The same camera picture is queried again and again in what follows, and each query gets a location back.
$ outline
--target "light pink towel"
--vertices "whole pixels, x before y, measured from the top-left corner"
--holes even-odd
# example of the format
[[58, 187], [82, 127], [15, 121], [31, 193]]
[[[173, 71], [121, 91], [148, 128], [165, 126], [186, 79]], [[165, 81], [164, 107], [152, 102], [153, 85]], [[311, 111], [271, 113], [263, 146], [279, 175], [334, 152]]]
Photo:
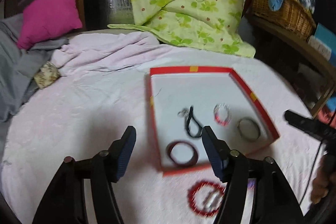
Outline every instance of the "light pink towel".
[[80, 71], [107, 72], [152, 61], [173, 48], [160, 45], [148, 32], [80, 34], [56, 50], [51, 62], [62, 76]]

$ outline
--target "white bed sheet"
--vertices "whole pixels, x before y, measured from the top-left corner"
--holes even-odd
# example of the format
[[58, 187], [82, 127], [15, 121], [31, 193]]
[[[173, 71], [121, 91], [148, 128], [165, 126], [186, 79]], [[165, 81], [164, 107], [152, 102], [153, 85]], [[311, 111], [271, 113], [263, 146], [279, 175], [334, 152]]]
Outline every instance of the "white bed sheet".
[[[213, 223], [188, 207], [187, 191], [198, 180], [219, 180], [211, 169], [162, 177], [149, 122], [146, 75], [150, 67], [210, 65], [233, 67], [264, 105], [280, 133], [269, 148], [253, 155], [272, 156], [295, 195], [301, 199], [318, 141], [287, 125], [283, 112], [309, 112], [272, 69], [255, 59], [190, 48], [175, 48], [165, 56], [115, 72], [91, 71], [66, 76], [37, 92], [12, 120], [1, 174], [2, 192], [23, 224], [32, 222], [39, 202], [65, 156], [92, 157], [135, 126], [137, 141], [125, 176], [113, 185], [125, 224]], [[89, 183], [86, 201], [95, 222]], [[247, 198], [251, 203], [251, 193]], [[308, 195], [301, 208], [308, 210]], [[242, 223], [248, 223], [244, 212]]]

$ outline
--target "gray blanket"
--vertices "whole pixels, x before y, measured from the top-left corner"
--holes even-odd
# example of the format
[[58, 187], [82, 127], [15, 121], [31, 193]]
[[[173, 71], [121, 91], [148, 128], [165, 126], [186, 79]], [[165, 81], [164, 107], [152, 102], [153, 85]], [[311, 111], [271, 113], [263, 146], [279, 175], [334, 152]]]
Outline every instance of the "gray blanket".
[[16, 46], [22, 28], [22, 14], [0, 21], [0, 160], [10, 119], [38, 89], [34, 74], [51, 58], [53, 51], [68, 39], [36, 43], [30, 50]]

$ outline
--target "pillow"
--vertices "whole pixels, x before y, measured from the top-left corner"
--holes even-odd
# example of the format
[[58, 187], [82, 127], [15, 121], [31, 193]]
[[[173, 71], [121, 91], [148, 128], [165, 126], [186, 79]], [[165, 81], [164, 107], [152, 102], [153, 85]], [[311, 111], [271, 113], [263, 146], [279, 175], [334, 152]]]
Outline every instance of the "pillow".
[[82, 22], [76, 0], [34, 0], [23, 11], [23, 26], [16, 45], [28, 50], [37, 42], [79, 28]]

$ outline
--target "wicker basket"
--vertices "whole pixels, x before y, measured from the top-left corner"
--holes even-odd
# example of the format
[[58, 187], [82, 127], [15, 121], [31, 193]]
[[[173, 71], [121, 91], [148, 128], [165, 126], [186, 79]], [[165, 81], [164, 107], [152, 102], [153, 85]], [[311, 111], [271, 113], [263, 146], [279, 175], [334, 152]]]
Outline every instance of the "wicker basket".
[[252, 0], [252, 12], [258, 17], [292, 31], [305, 41], [316, 28], [310, 14], [298, 0], [283, 0], [278, 11], [271, 11], [268, 0]]

